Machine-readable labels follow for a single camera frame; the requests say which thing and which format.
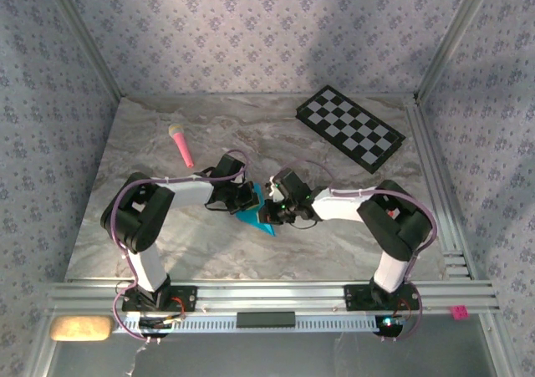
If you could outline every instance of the gray marble surface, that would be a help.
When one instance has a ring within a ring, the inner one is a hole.
[[[66,278],[130,275],[120,253],[99,225],[102,211],[134,171],[150,176],[189,176],[169,124],[185,126],[195,161],[193,171],[214,166],[226,150],[246,151],[248,177],[264,182],[297,158],[325,163],[337,176],[334,187],[365,188],[392,179],[430,205],[415,143],[401,103],[355,99],[407,136],[374,175],[369,174],[294,118],[308,96],[225,95],[174,99],[122,99],[99,173],[79,230]],[[311,186],[327,184],[318,167],[295,171]],[[276,227],[276,237],[260,232],[227,213],[202,206],[169,212],[158,238],[160,255],[171,277],[230,279],[368,280],[381,250],[364,224],[320,222],[307,231]],[[445,266],[437,242],[422,254],[413,279],[443,279]]]

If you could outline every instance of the patterned wallpaper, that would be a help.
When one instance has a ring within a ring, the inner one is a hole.
[[[425,104],[472,254],[535,376],[535,0],[485,0]]]
[[[0,375],[21,375],[115,112],[52,0],[0,0]]]
[[[412,92],[461,0],[74,0],[121,92]]]

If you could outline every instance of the black and white checkerboard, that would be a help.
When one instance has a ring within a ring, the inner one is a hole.
[[[297,118],[373,174],[405,137],[330,86],[297,109]]]

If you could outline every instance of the pink microphone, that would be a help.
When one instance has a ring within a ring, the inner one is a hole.
[[[173,124],[169,126],[169,136],[173,138],[176,145],[178,145],[178,150],[181,151],[182,158],[186,163],[188,168],[193,167],[193,160],[191,159],[190,151],[187,148],[186,139],[184,138],[184,129],[182,125]]]

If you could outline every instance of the blue object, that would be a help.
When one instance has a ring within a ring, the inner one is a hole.
[[[271,235],[272,237],[275,236],[275,231],[273,230],[273,226],[270,224],[264,224],[261,223],[258,220],[258,210],[264,205],[264,197],[262,195],[262,189],[260,188],[260,185],[257,183],[254,184],[254,191],[258,195],[258,200],[260,201],[260,204],[256,207],[250,208],[248,210],[239,211],[237,212],[236,218],[240,221],[246,222],[247,224],[253,225],[254,227],[258,228],[260,231],[264,231]]]

